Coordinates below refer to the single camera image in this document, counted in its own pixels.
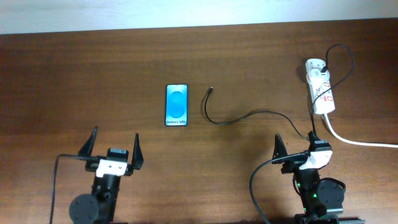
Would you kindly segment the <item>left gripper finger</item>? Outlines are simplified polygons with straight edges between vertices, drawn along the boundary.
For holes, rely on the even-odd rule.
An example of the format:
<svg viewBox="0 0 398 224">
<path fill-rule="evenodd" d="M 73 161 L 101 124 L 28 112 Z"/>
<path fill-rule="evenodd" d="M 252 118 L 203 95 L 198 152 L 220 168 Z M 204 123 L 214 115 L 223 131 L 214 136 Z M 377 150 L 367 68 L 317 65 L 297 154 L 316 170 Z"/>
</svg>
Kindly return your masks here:
<svg viewBox="0 0 398 224">
<path fill-rule="evenodd" d="M 84 145 L 81 147 L 81 149 L 78 151 L 78 156 L 81 157 L 90 157 L 91 153 L 93 151 L 93 147 L 96 141 L 96 135 L 97 135 L 98 127 L 95 126 L 90 137 L 84 143 Z"/>
<path fill-rule="evenodd" d="M 136 133 L 134 138 L 134 148 L 133 148 L 133 155 L 132 155 L 132 168 L 134 170 L 140 170 L 144 163 L 144 157 L 142 155 L 140 142 L 139 142 L 139 134 Z"/>
</svg>

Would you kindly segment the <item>white power strip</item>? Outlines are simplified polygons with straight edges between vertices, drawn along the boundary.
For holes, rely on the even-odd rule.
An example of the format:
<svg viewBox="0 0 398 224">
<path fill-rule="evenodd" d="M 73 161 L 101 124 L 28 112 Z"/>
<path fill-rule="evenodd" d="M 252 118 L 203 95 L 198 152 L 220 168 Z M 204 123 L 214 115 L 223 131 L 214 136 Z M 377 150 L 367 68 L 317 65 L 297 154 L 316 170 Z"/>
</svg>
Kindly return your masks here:
<svg viewBox="0 0 398 224">
<path fill-rule="evenodd" d="M 322 59 L 311 58 L 306 61 L 305 68 L 307 72 L 313 68 L 322 70 L 325 65 L 326 63 Z M 315 114 L 328 114 L 335 110 L 330 80 L 314 85 L 308 83 L 308 85 Z"/>
</svg>

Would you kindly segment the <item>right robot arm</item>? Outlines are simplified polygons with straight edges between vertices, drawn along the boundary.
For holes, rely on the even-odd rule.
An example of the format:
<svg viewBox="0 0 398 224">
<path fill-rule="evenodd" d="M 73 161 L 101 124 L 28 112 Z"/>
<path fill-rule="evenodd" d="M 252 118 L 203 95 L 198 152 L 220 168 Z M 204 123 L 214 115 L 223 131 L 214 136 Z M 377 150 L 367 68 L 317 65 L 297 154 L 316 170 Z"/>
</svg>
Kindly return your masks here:
<svg viewBox="0 0 398 224">
<path fill-rule="evenodd" d="M 282 174 L 292 174 L 294 189 L 299 194 L 304 212 L 294 216 L 294 223 L 365 223 L 360 218 L 338 217 L 343 213 L 346 185 L 340 180 L 321 178 L 319 170 L 328 165 L 333 154 L 328 141 L 309 132 L 307 150 L 288 154 L 279 134 L 275 135 L 273 164 L 282 164 Z"/>
</svg>

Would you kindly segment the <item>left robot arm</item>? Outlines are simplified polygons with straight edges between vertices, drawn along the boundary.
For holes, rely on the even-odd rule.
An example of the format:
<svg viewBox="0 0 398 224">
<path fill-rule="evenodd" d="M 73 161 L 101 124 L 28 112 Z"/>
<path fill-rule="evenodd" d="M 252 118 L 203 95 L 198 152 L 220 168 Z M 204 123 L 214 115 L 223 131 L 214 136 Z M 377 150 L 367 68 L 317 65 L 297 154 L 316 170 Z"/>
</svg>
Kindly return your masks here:
<svg viewBox="0 0 398 224">
<path fill-rule="evenodd" d="M 111 223 L 116 210 L 121 177 L 130 176 L 144 163 L 139 135 L 135 134 L 132 161 L 129 151 L 109 148 L 105 156 L 92 156 L 98 128 L 78 152 L 86 158 L 85 170 L 95 174 L 91 193 L 77 196 L 69 208 L 73 223 Z"/>
</svg>

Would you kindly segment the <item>white USB charger plug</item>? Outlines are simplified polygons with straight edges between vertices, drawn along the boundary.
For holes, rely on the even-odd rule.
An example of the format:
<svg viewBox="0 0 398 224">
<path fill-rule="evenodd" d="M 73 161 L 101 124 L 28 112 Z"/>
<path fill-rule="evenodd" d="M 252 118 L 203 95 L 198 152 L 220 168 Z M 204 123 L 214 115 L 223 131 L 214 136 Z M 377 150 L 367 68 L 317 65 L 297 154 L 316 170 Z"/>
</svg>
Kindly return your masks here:
<svg viewBox="0 0 398 224">
<path fill-rule="evenodd" d="M 313 68 L 307 72 L 307 82 L 311 85 L 326 82 L 330 79 L 329 71 L 321 72 L 318 68 Z"/>
</svg>

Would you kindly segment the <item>blue screen smartphone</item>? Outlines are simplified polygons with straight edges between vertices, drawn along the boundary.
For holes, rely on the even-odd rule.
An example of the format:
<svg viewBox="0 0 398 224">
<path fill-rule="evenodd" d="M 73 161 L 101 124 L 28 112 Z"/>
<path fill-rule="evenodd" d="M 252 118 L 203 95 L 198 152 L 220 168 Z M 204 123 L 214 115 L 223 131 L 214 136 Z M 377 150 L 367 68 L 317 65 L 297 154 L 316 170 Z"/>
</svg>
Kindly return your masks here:
<svg viewBox="0 0 398 224">
<path fill-rule="evenodd" d="M 188 123 L 188 85 L 166 87 L 165 125 L 186 126 Z"/>
</svg>

